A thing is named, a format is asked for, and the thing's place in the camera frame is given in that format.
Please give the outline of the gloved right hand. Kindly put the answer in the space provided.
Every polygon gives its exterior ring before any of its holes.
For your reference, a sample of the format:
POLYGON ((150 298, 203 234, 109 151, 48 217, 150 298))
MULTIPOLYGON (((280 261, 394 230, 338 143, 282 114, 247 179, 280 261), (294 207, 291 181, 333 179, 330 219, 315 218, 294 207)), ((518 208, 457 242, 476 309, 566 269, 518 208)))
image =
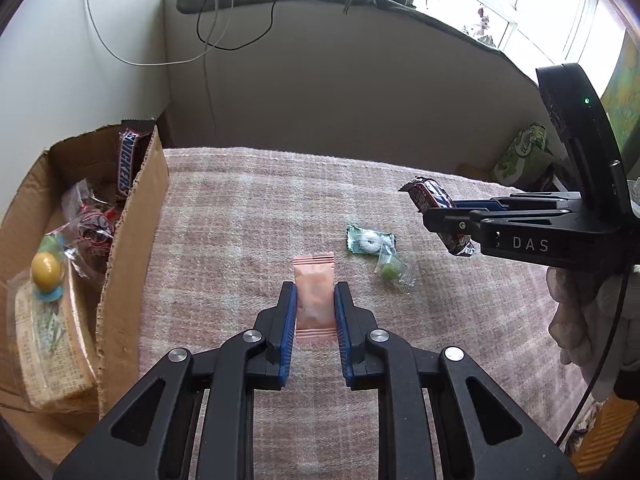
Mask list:
POLYGON ((600 281, 590 273, 547 270, 549 294, 558 303, 549 334, 561 348, 562 364, 577 365, 585 382, 597 376, 592 389, 597 402, 614 391, 618 374, 639 369, 639 268, 634 266, 612 347, 603 370, 596 373, 613 326, 622 281, 619 275, 600 281))

